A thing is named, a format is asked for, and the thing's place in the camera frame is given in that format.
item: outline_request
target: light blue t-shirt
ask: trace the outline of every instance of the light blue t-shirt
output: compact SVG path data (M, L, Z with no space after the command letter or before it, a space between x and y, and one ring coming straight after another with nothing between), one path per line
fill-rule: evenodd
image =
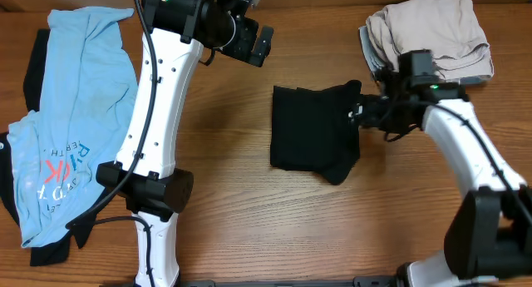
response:
M9 126L22 247L60 240L65 224L103 191L96 169L113 161L137 83L117 21L133 9L52 11L40 111Z

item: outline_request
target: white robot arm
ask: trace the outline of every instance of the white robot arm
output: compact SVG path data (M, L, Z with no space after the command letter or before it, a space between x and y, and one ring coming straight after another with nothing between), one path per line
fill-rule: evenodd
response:
M409 287L457 287L528 275L532 193L485 134L464 88L431 74L430 52L407 53L385 96L364 96L353 108L362 126L398 136L422 129L454 171L463 199L444 250L401 267L395 279ZM511 228L499 228L502 215Z
M177 169L175 161L185 96L204 47L211 49L209 60L202 62L205 65L212 62L214 51L257 67L263 65L273 29L264 27L257 37L259 25L244 16L258 1L142 0L141 22L145 19L150 32L142 38L142 69L131 123L115 161L100 164L96 173L96 180L109 190L121 186L134 219L142 219L150 227L147 232L142 221L136 223L139 270L135 285L170 287L180 283L176 225L193 185L192 174ZM150 109L153 64L157 83ZM138 154L149 112L150 125Z
M526 186L523 177L506 163L485 134L471 102L453 99L441 100L437 104L458 113L475 128L513 190L518 191L521 186ZM446 111L429 106L423 116L422 130L437 144L454 171L462 198L469 191L479 190L481 186L489 186L493 191L506 190L500 178L495 175L495 170L480 143L461 120ZM449 269L443 251L439 251L427 260L412 263L407 268L407 275L410 287L455 287L496 280L496 277L489 275L471 280L459 280Z

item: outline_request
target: gray cloth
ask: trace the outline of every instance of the gray cloth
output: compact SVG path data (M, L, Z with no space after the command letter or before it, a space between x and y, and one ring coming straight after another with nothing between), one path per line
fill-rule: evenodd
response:
M371 41L369 40L369 34L367 33L367 26L362 26L358 28L358 33L360 34L360 43L362 44L362 54L364 54L364 59L366 59L367 66L371 71L372 75L375 74L386 67L386 63L377 55L377 52L372 46Z
M399 55L427 49L432 51L437 75L444 80L493 77L490 44L471 0L391 4L370 16L366 24L373 49L394 71L399 70Z

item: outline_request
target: wooden table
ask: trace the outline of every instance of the wooden table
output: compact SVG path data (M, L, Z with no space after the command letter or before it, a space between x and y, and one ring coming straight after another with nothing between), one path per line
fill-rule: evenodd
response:
M178 135L180 168L195 187L178 224L184 280L332 280L391 274L442 248L461 203L455 177L422 132L386 144L361 131L362 159L340 186L269 165L273 85L323 89L350 79L376 93L357 29L379 7L326 7L250 13L275 28L263 68L217 56L198 67ZM505 159L532 181L532 6L478 5L495 78L469 90L485 130ZM0 14L0 131L27 114L22 81L42 13ZM140 66L140 26L121 23L124 48ZM114 199L100 217L127 215ZM0 285L93 286L132 280L132 223L97 226L72 242L66 263L29 267L20 232L0 209ZM524 285L532 280L516 280Z

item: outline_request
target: black folded cloth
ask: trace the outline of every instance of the black folded cloth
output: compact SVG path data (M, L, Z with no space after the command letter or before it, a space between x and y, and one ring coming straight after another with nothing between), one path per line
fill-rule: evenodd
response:
M351 80L322 91L273 87L270 164L341 184L360 158L358 126L349 112L361 86Z

